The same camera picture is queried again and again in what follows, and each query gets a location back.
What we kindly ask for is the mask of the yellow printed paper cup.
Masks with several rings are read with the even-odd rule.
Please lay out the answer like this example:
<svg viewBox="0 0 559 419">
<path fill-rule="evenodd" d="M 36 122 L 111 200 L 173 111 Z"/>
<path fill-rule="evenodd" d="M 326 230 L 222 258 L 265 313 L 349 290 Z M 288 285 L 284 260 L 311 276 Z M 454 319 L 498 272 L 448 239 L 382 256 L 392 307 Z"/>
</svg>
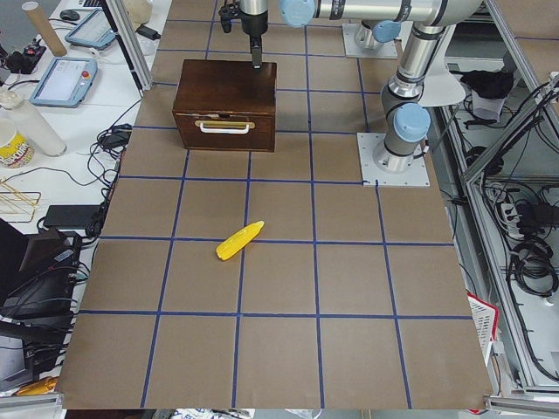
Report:
<svg viewBox="0 0 559 419">
<path fill-rule="evenodd" d="M 15 124 L 1 119 L 1 165 L 21 168 L 29 164 L 35 154 L 33 146 L 19 133 Z"/>
</svg>

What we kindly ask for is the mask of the wooden drawer with white handle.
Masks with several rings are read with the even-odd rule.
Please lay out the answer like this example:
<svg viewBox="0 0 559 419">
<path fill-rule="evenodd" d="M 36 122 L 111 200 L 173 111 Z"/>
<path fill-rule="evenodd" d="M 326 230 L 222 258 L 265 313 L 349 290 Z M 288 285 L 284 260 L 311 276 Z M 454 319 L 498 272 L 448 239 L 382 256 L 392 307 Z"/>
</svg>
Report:
<svg viewBox="0 0 559 419">
<path fill-rule="evenodd" d="M 273 152 L 275 120 L 269 116 L 174 115 L 187 149 Z"/>
</svg>

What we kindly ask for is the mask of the blue teach pendant far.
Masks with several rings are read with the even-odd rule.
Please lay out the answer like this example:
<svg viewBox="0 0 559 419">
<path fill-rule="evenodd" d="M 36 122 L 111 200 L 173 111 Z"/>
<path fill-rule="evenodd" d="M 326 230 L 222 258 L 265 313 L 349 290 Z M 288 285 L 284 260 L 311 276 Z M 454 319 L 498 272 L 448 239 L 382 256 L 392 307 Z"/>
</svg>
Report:
<svg viewBox="0 0 559 419">
<path fill-rule="evenodd" d="M 91 11 L 65 35 L 65 41 L 69 44 L 97 50 L 106 49 L 114 40 L 114 32 L 100 8 Z"/>
</svg>

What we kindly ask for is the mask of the white plastic basket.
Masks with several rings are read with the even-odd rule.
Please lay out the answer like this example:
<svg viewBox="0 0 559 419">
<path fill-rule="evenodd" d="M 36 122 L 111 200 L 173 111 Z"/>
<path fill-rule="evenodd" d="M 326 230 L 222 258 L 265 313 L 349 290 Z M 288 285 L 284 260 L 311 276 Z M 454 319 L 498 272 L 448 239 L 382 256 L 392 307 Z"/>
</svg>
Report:
<svg viewBox="0 0 559 419">
<path fill-rule="evenodd" d="M 467 294 L 467 297 L 484 362 L 486 366 L 488 366 L 492 346 L 496 340 L 499 310 L 496 306 L 480 299 L 470 292 Z"/>
</svg>

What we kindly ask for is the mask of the blue teach pendant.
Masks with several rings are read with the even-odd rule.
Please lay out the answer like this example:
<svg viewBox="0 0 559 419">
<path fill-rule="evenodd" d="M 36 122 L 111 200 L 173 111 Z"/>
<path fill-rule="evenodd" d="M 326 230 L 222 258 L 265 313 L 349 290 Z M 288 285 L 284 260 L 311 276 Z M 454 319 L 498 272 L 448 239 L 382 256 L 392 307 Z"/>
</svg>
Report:
<svg viewBox="0 0 559 419">
<path fill-rule="evenodd" d="M 69 44 L 97 50 L 106 49 L 114 40 L 114 32 L 100 8 L 91 11 L 65 35 L 65 41 Z"/>
<path fill-rule="evenodd" d="M 77 107 L 98 71 L 92 58 L 54 58 L 29 98 L 36 106 Z"/>
</svg>

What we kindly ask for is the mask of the yellow corn cob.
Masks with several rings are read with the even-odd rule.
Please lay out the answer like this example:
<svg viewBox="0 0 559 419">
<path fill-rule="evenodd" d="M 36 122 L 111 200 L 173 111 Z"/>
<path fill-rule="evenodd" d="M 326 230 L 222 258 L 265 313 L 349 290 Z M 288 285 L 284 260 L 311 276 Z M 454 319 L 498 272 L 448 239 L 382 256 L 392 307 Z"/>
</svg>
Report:
<svg viewBox="0 0 559 419">
<path fill-rule="evenodd" d="M 222 261 L 232 258 L 243 250 L 261 232 L 264 226 L 265 222 L 260 220 L 238 230 L 217 246 L 215 249 L 217 257 Z"/>
</svg>

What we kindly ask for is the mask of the aluminium frame post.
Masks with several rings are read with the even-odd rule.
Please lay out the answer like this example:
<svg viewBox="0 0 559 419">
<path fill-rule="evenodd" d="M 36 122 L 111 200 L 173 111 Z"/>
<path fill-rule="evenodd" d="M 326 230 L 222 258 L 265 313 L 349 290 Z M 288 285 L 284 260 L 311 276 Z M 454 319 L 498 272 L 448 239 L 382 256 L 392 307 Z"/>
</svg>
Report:
<svg viewBox="0 0 559 419">
<path fill-rule="evenodd" d="M 121 48 L 136 87 L 141 92 L 150 90 L 153 85 L 153 77 L 141 51 L 124 3 L 121 0 L 102 1 L 101 8 Z"/>
</svg>

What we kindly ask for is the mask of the cardboard tube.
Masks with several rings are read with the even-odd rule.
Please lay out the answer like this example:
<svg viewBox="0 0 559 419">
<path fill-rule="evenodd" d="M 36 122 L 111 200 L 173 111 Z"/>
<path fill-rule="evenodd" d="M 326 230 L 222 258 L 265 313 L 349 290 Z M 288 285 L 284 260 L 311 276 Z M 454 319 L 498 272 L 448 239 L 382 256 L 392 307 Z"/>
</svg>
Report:
<svg viewBox="0 0 559 419">
<path fill-rule="evenodd" d="M 21 6 L 30 22 L 35 26 L 38 34 L 44 40 L 46 46 L 55 57 L 64 57 L 67 49 L 60 40 L 56 31 L 52 28 L 42 7 L 37 1 L 27 1 Z"/>
</svg>

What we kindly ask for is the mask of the black power adapter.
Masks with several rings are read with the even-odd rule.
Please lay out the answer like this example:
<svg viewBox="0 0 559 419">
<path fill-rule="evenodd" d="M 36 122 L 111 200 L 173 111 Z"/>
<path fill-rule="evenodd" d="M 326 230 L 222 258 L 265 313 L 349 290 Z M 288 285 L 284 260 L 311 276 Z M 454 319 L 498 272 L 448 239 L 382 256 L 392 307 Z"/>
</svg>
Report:
<svg viewBox="0 0 559 419">
<path fill-rule="evenodd" d="M 92 204 L 51 205 L 46 212 L 43 226 L 83 230 L 98 215 L 99 209 L 99 205 Z"/>
</svg>

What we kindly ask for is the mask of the black computer mouse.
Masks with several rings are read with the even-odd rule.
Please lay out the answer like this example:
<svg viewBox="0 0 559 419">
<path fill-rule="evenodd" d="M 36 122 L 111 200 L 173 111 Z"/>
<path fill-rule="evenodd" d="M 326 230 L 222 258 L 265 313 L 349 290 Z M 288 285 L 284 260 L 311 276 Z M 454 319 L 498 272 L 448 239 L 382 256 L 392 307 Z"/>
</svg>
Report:
<svg viewBox="0 0 559 419">
<path fill-rule="evenodd" d="M 59 13 L 59 18 L 65 22 L 78 22 L 80 20 L 80 14 L 76 10 L 62 10 Z"/>
</svg>

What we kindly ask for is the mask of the frosted plastic bottle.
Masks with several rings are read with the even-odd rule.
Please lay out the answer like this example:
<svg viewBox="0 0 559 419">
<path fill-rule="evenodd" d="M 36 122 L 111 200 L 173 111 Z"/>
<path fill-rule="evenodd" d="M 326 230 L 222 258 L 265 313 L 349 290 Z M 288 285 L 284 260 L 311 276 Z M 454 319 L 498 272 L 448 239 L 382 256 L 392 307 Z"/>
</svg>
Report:
<svg viewBox="0 0 559 419">
<path fill-rule="evenodd" d="M 66 143 L 28 100 L 13 91 L 2 89 L 1 107 L 21 134 L 45 155 L 56 157 L 66 152 Z"/>
</svg>

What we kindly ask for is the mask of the dark wooden drawer box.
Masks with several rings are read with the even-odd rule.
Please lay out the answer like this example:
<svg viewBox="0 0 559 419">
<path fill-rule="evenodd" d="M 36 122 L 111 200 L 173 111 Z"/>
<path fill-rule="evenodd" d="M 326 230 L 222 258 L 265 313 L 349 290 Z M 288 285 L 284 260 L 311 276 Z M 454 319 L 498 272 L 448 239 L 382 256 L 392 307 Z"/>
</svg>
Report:
<svg viewBox="0 0 559 419">
<path fill-rule="evenodd" d="M 185 59 L 172 107 L 177 113 L 220 117 L 269 116 L 276 125 L 277 64 Z"/>
</svg>

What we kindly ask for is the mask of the blue teach pendant near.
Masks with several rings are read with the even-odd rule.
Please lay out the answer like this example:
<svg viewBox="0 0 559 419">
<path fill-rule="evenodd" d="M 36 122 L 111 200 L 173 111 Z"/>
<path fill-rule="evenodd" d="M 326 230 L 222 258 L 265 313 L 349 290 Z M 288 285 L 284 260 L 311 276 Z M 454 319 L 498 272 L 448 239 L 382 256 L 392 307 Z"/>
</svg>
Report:
<svg viewBox="0 0 559 419">
<path fill-rule="evenodd" d="M 29 98 L 36 106 L 77 107 L 98 71 L 92 58 L 54 58 Z"/>
</svg>

